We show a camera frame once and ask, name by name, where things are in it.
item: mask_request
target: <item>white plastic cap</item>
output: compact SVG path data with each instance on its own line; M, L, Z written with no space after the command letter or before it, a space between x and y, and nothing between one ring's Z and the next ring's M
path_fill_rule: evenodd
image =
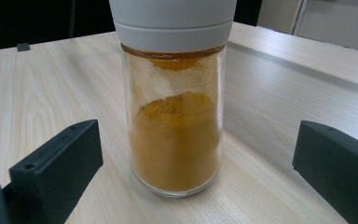
M109 0L120 42L151 52L191 52L227 42L237 0Z

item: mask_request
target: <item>white wall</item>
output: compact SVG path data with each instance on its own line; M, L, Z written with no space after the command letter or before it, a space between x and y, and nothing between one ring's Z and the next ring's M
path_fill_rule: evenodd
M292 34L303 0L263 0L257 26Z
M295 35L358 49L358 0L308 0Z

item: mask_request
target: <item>wooden table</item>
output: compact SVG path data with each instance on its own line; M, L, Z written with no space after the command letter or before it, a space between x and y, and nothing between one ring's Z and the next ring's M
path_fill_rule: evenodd
M67 126L100 122L104 165L68 223L345 223L293 170L301 120L358 139L358 51L235 23L210 187L169 199L132 175L115 33L0 50L0 184Z

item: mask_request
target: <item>dark background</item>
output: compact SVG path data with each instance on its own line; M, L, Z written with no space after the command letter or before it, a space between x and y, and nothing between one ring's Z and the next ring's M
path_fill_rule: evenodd
M234 21L256 26L262 0L237 0ZM108 0L0 0L0 49L115 31Z

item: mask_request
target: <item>jar bottom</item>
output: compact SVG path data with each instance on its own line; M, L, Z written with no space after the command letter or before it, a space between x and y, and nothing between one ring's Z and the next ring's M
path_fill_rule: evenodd
M209 180L207 180L205 183L203 183L199 187L196 187L196 188L190 189L190 190L185 190L185 191L168 191L168 190L163 190L163 189L157 189L157 188L147 184L146 182L144 182L143 179L136 174L136 172L132 166L131 166L131 168L132 168L132 172L134 173L136 178L141 182L141 184L144 185L147 189L150 189L153 193L156 193L157 195L160 195L160 196L169 197L169 198L183 198L183 197L187 197L187 196L196 194L196 193L202 191L203 189L206 189L214 181L216 174L219 171L220 164L217 167L216 172L214 172L214 174L212 175L212 177Z

